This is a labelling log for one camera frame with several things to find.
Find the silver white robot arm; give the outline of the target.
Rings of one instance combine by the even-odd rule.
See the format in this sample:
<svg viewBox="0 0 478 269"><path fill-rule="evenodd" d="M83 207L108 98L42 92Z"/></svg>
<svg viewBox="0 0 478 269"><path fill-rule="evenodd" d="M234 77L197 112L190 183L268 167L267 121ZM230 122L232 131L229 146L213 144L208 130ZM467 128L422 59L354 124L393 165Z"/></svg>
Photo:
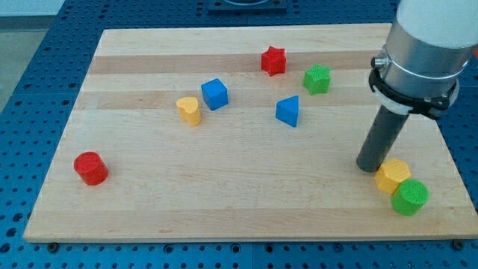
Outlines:
<svg viewBox="0 0 478 269"><path fill-rule="evenodd" d="M402 0L370 89L382 106L437 120L459 93L459 75L477 48L477 0Z"/></svg>

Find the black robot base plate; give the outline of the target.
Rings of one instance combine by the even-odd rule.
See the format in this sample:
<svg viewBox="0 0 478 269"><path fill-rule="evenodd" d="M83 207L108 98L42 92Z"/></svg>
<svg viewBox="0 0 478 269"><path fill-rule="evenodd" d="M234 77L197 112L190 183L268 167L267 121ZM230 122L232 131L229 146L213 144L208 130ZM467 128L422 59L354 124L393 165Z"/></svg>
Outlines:
<svg viewBox="0 0 478 269"><path fill-rule="evenodd" d="M286 11L287 0L208 0L208 13Z"/></svg>

